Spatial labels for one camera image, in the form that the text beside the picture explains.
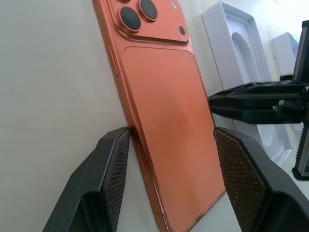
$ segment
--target orange smartphone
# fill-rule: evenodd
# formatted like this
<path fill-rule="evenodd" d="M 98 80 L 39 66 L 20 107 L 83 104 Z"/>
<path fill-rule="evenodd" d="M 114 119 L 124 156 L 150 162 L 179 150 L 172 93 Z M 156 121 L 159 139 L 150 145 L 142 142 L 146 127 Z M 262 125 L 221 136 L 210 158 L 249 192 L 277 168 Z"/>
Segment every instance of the orange smartphone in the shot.
<path fill-rule="evenodd" d="M 93 0 L 161 232 L 187 232 L 224 195 L 214 122 L 180 4 Z"/>

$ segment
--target phone side button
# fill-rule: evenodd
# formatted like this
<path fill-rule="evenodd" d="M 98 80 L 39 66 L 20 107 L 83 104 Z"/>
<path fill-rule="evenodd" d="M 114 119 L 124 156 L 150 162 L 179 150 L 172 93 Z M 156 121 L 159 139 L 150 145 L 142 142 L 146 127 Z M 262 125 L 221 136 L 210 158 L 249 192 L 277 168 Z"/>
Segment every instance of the phone side button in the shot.
<path fill-rule="evenodd" d="M 145 163 L 144 156 L 143 156 L 143 154 L 141 152 L 139 144 L 136 144 L 136 154 L 137 154 L 137 156 L 139 158 L 141 171 L 144 173 L 144 175 L 147 175 L 148 172 L 147 172 L 146 163 Z"/>
<path fill-rule="evenodd" d="M 118 76 L 119 70 L 117 68 L 117 64 L 116 64 L 116 60 L 115 60 L 115 57 L 114 57 L 114 53 L 112 51 L 112 47 L 110 45 L 108 45 L 108 53 L 109 53 L 109 56 L 110 56 L 110 63 L 111 63 L 112 70 L 116 74 L 116 76 Z"/>

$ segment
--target phone back panel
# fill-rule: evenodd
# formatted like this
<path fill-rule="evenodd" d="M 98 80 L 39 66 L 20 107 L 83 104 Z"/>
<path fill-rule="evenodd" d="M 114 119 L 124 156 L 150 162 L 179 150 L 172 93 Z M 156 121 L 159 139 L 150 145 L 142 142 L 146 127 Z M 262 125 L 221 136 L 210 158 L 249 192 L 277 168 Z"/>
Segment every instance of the phone back panel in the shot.
<path fill-rule="evenodd" d="M 157 225 L 185 232 L 225 188 L 214 122 L 180 5 L 153 3 L 155 21 L 143 16 L 138 0 L 98 0 L 94 6 Z M 123 7 L 138 13 L 139 31 L 121 21 Z"/>

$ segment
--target textured rubber pad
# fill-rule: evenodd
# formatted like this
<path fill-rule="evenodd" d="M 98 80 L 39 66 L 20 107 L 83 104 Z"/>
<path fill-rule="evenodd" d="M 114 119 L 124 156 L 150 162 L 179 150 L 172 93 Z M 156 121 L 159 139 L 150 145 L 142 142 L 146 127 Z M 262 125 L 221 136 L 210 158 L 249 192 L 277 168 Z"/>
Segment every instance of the textured rubber pad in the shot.
<path fill-rule="evenodd" d="M 238 141 L 220 130 L 215 130 L 215 140 L 226 192 L 241 230 L 251 232 L 267 196 L 266 185 Z"/>
<path fill-rule="evenodd" d="M 117 231 L 125 190 L 129 139 L 129 130 L 127 130 L 117 140 L 101 189 L 112 232 Z"/>

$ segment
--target flash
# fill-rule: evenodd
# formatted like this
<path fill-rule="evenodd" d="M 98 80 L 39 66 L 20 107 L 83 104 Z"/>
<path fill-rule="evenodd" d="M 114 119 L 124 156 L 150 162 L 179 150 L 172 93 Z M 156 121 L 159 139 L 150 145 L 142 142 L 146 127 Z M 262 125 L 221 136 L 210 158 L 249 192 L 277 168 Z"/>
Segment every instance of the flash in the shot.
<path fill-rule="evenodd" d="M 173 1 L 172 1 L 172 6 L 173 6 L 174 9 L 177 9 L 177 4 Z"/>

